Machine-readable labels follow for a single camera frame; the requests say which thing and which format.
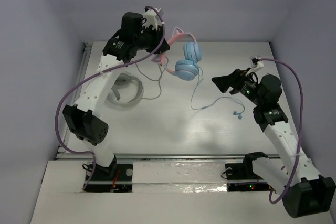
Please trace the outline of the pink blue cat-ear headphones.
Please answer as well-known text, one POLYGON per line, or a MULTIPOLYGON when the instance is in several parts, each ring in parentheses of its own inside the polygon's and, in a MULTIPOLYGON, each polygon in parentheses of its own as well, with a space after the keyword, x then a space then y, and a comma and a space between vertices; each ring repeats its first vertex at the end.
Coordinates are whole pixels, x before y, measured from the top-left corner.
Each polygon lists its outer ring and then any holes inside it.
POLYGON ((186 42, 183 45, 184 59, 176 62, 174 70, 167 66, 167 62, 165 61, 165 52, 155 56, 152 59, 152 62, 158 63, 164 67, 169 74, 176 76, 181 80, 192 81, 200 74, 200 67, 198 63, 202 59, 202 52, 195 36, 192 33, 182 31, 179 27, 174 28, 172 37, 167 41, 167 43, 171 46, 182 39, 190 39, 191 42, 186 42))

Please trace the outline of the teal earbuds with cable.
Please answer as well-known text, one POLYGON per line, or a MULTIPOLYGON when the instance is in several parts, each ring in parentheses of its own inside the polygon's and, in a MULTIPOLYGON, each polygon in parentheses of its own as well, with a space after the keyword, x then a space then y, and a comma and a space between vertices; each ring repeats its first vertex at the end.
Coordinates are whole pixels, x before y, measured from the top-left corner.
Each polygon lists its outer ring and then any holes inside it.
POLYGON ((197 78, 197 84, 196 84, 196 86, 194 88, 194 91, 191 95, 191 100, 190 100, 191 109, 195 110, 195 111, 205 110, 207 108, 210 108, 210 107, 214 106, 215 103, 218 102, 221 99, 228 99, 228 100, 232 101, 233 103, 238 104, 242 107, 241 111, 234 111, 233 112, 233 115, 237 116, 238 119, 241 120, 243 118, 243 113, 245 112, 246 108, 245 108, 244 104, 241 102, 240 99, 232 98, 232 97, 229 97, 229 96, 221 96, 221 97, 218 97, 218 98, 214 99, 214 101, 210 102, 210 98, 214 98, 213 95, 210 95, 207 92, 201 93, 200 91, 197 91, 197 88, 201 85, 201 83, 204 80, 204 78, 203 78, 204 71, 203 71, 202 68, 199 68, 199 69, 200 69, 200 74, 198 75, 198 78, 197 78), (194 106, 193 105, 193 99, 194 99, 195 94, 198 98, 205 98, 205 102, 198 102, 197 103, 198 106, 194 106))

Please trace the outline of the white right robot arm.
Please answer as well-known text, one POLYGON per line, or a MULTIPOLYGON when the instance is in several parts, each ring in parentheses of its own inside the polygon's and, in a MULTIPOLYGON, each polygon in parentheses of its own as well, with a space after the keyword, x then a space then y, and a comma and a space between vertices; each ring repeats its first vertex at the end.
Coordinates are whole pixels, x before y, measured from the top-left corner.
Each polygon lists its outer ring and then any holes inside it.
POLYGON ((266 181, 279 194, 278 199, 271 200, 271 203, 282 201, 286 212, 293 218, 329 211, 335 182, 331 177, 322 176, 294 136, 278 103, 282 94, 280 79, 267 74, 255 81, 248 69, 236 69, 227 76, 213 77, 212 82, 222 93, 241 93, 255 105, 254 120, 275 147, 284 166, 284 169, 279 169, 265 153, 254 152, 245 155, 243 174, 266 181))

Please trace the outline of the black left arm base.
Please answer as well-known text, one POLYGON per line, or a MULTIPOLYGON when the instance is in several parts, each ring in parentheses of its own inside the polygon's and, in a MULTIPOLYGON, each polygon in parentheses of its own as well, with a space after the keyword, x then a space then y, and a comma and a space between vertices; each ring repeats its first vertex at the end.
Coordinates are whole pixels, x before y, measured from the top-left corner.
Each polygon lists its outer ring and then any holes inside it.
POLYGON ((131 193, 133 164, 118 164, 117 171, 112 178, 95 170, 84 191, 89 193, 131 193))

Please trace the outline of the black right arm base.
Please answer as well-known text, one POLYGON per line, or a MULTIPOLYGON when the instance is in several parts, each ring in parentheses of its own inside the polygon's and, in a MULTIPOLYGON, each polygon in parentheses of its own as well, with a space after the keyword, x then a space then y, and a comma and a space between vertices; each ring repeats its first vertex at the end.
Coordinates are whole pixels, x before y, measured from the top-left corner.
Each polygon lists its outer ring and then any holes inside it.
POLYGON ((271 186, 255 174, 249 173, 243 163, 227 163, 221 173, 228 192, 270 191, 271 186))

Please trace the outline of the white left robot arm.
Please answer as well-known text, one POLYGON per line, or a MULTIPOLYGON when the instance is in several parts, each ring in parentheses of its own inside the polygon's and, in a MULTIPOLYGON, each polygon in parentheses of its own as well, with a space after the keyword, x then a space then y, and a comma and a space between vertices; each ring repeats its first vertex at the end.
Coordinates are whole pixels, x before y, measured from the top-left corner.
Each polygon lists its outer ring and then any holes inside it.
POLYGON ((143 14, 126 12, 121 28, 106 43, 97 72, 88 77, 84 93, 73 105, 65 105, 62 113, 71 133, 84 142, 93 157, 90 176, 113 179, 117 159, 106 140, 109 126, 101 120, 108 94, 122 70, 136 63, 139 50, 149 56, 169 50, 165 41, 165 26, 160 9, 145 7, 143 14))

